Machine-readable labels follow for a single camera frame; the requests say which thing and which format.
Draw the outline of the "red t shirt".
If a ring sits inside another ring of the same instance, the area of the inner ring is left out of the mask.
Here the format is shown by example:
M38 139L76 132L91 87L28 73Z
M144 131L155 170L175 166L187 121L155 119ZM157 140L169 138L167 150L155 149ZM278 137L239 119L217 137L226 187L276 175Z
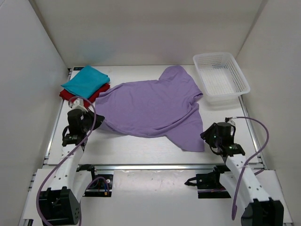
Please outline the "red t shirt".
M91 103L93 103L101 92L106 92L109 88L110 88L110 84L106 83L106 84L102 85L100 88L98 88L96 91L93 91L92 93L85 95L84 98L88 99ZM59 96L63 100L70 100L72 97L76 96L76 94L72 94L71 92L67 91L66 89L63 89L59 93Z

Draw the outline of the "blue t shirt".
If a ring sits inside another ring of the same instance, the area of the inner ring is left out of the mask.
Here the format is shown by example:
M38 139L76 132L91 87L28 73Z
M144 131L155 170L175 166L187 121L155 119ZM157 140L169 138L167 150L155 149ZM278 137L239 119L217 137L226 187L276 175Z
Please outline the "blue t shirt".
M110 78L108 75L87 65L61 86L72 94L76 94L76 96L84 97L109 82Z

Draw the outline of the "purple t shirt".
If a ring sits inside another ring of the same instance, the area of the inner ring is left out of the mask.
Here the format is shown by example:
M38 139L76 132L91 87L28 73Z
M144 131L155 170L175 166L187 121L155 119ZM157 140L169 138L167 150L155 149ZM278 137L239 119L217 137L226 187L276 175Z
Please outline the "purple t shirt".
M95 101L105 117L101 128L123 135L167 137L184 151L203 152L203 122L198 100L203 96L180 65L166 68L157 80L121 83Z

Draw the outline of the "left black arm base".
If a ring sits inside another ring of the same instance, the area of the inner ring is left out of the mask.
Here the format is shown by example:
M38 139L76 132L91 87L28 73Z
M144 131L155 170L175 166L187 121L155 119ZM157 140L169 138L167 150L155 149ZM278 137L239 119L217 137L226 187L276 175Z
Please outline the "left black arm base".
M113 171L98 169L95 165L85 164L77 168L79 171L89 171L92 179L97 178L85 191L85 197L111 197L113 187Z

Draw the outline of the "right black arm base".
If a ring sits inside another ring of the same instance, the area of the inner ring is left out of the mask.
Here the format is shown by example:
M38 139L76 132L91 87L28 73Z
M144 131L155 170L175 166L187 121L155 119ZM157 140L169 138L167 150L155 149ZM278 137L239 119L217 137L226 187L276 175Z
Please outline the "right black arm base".
M230 198L225 187L220 183L220 175L230 172L230 169L223 166L214 166L209 173L198 173L195 177L189 178L184 184L196 186L199 199L227 199Z

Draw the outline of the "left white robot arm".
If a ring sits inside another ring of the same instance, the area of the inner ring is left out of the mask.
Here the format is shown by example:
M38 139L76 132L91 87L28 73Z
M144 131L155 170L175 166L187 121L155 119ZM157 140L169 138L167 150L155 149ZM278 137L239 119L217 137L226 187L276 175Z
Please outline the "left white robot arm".
M38 215L45 226L71 226L81 224L80 201L88 188L98 185L99 177L93 165L79 165L87 143L87 136L98 128L105 117L90 110L70 110L68 125L62 132L60 162L45 180L49 187L38 189L36 204Z

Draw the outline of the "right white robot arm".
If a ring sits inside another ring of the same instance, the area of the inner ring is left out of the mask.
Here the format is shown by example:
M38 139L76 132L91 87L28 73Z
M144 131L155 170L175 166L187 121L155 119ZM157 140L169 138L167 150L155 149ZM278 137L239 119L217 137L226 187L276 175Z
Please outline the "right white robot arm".
M224 187L233 200L232 218L237 210L243 226L281 226L284 222L284 207L263 188L249 166L249 160L240 144L234 142L235 125L229 122L213 123L200 137L214 148L214 154L223 158L226 172L211 176L216 188Z

